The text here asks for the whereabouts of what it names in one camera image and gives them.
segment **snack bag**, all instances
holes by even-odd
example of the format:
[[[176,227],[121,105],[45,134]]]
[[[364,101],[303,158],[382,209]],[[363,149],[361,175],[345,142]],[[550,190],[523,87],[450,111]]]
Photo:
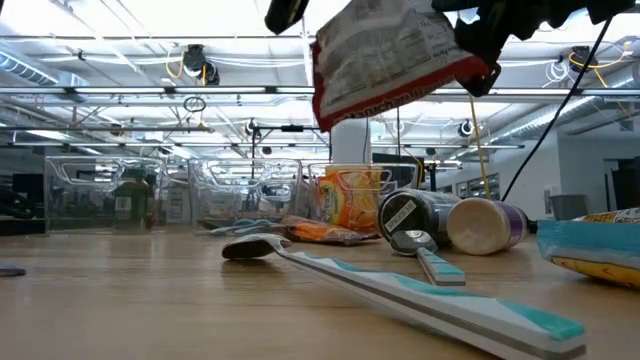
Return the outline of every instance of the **snack bag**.
[[[487,76],[431,0],[351,0],[316,34],[313,111],[323,131],[424,97],[456,78]]]
[[[355,231],[376,231],[380,175],[368,166],[330,166],[318,177],[315,202],[319,220]]]
[[[279,231],[291,241],[315,243],[341,243],[347,246],[364,240],[376,239],[375,232],[361,233],[337,225],[305,219],[299,216],[286,216]]]
[[[547,261],[640,289],[640,208],[539,221],[537,238]]]

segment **white column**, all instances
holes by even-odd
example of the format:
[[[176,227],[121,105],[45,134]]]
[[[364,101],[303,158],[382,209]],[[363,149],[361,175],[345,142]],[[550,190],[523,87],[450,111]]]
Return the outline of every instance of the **white column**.
[[[367,126],[367,119],[348,119],[334,126],[331,129],[333,162],[369,164],[371,162],[370,134],[371,128]]]

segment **can lid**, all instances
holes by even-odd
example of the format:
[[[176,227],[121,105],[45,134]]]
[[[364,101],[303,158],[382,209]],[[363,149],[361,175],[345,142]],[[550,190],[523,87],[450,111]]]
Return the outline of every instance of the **can lid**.
[[[391,241],[398,231],[420,230],[429,232],[429,209],[422,198],[406,190],[398,190],[383,201],[378,212],[378,227],[382,235]]]
[[[509,241],[508,220],[486,199],[465,199],[456,204],[447,219],[451,242],[470,255],[489,255],[502,250]]]

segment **can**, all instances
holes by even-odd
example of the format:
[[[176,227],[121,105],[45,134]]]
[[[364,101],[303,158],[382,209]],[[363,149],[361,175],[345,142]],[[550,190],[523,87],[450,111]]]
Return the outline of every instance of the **can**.
[[[490,255],[527,237],[527,217],[501,201],[465,199],[449,213],[447,233],[455,247],[469,255]]]
[[[378,228],[391,242],[399,231],[424,231],[438,247],[450,244],[447,236],[449,211],[460,198],[451,194],[402,189],[387,196],[378,211]]]

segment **yellow cable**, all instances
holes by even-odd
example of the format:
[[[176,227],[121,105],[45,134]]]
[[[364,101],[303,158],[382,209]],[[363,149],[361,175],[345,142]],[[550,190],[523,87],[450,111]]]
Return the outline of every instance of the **yellow cable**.
[[[391,131],[389,129],[389,125],[384,122],[384,127],[387,129],[387,131],[389,132],[389,135],[391,135],[391,138],[393,139],[393,141],[395,143],[398,143],[398,139],[396,139],[395,136],[393,136],[393,131]],[[418,168],[420,169],[420,172],[418,173],[418,186],[420,186],[419,182],[420,179],[422,178],[422,174],[424,173],[424,164],[422,163],[422,161],[418,160],[417,157],[413,156],[412,153],[410,153],[409,151],[407,151],[407,149],[405,149],[404,147],[402,148],[402,150],[407,153],[407,155],[411,156],[413,158],[413,160],[415,160],[415,162],[418,164]]]
[[[484,182],[484,193],[488,200],[491,200],[491,190],[489,188],[489,180],[487,179],[487,171],[484,168],[484,154],[482,153],[482,144],[480,141],[480,131],[478,130],[478,120],[476,118],[476,106],[473,102],[473,96],[469,94],[469,102],[471,103],[471,118],[473,119],[473,130],[476,133],[476,143],[478,144],[478,156],[480,157],[480,171],[482,171],[482,181]]]
[[[165,61],[164,67],[165,69],[167,69],[167,74],[169,74],[169,76],[171,76],[174,79],[178,79],[180,76],[182,76],[182,68],[184,66],[184,51],[180,55],[180,70],[178,70],[178,75],[174,74],[173,72],[171,72],[171,69],[169,69],[170,55],[171,55],[171,50],[169,50],[169,52],[167,53],[167,61]]]
[[[600,75],[600,71],[598,71],[598,69],[595,69],[594,71],[596,72],[596,76],[598,77],[598,80],[600,80],[600,83],[602,83],[602,86],[604,86],[605,88],[608,88],[609,85],[607,85],[607,83],[604,82],[602,75]]]
[[[624,46],[624,49],[622,50],[622,55],[620,55],[620,57],[618,58],[618,60],[612,61],[612,62],[610,62],[610,63],[606,63],[606,64],[604,64],[604,65],[589,65],[589,69],[605,69],[605,68],[608,68],[608,67],[610,67],[610,66],[613,66],[613,65],[615,65],[615,64],[617,64],[617,63],[619,63],[620,61],[622,61],[622,60],[625,58],[625,56],[626,56],[626,55],[624,54],[624,52],[625,52],[625,51],[627,51],[627,45],[625,45],[625,46]],[[577,62],[577,61],[573,60],[573,56],[574,56],[575,54],[576,54],[576,53],[574,53],[574,52],[572,52],[571,54],[569,54],[569,61],[571,61],[572,63],[574,63],[574,64],[576,64],[576,65],[578,65],[578,66],[580,66],[580,67],[584,67],[584,64],[581,64],[581,63],[579,63],[579,62]]]

